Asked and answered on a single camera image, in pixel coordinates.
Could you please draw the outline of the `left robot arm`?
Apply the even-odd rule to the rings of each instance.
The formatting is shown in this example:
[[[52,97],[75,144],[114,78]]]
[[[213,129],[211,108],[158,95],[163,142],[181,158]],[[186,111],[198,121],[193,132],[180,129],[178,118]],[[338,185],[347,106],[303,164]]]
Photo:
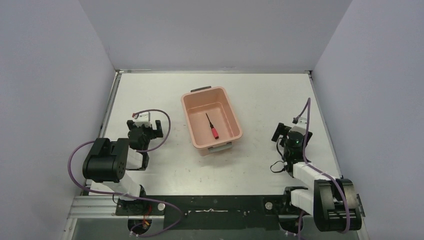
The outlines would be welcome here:
[[[114,193],[121,194],[120,200],[129,201],[128,208],[137,216],[148,210],[148,201],[144,187],[136,183],[126,171],[144,171],[150,157],[146,152],[151,140],[163,138],[160,120],[128,120],[127,137],[111,141],[109,138],[97,138],[82,165],[83,176],[87,180],[101,183]]]

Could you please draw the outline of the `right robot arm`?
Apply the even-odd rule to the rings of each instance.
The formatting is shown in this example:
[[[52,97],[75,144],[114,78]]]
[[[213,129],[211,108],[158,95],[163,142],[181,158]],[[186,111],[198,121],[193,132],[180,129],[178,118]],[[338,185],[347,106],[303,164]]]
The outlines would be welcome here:
[[[306,126],[305,120],[292,127],[280,122],[271,138],[281,157],[280,171],[304,184],[285,188],[280,213],[309,214],[321,232],[360,230],[362,216],[353,182],[325,173],[304,159],[303,150],[313,135]]]

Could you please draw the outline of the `red handled screwdriver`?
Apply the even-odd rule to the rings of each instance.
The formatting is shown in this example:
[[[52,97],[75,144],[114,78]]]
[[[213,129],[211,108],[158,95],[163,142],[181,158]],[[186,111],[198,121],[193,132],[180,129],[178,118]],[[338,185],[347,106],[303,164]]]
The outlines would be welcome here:
[[[215,128],[215,127],[214,127],[214,125],[212,124],[212,122],[211,122],[211,120],[210,120],[210,118],[209,118],[209,115],[208,115],[207,113],[206,113],[205,115],[206,115],[207,120],[208,120],[208,122],[209,122],[209,127],[210,127],[210,129],[211,129],[211,133],[212,133],[212,135],[213,135],[214,139],[215,139],[215,140],[219,139],[218,131],[216,130],[216,128]]]

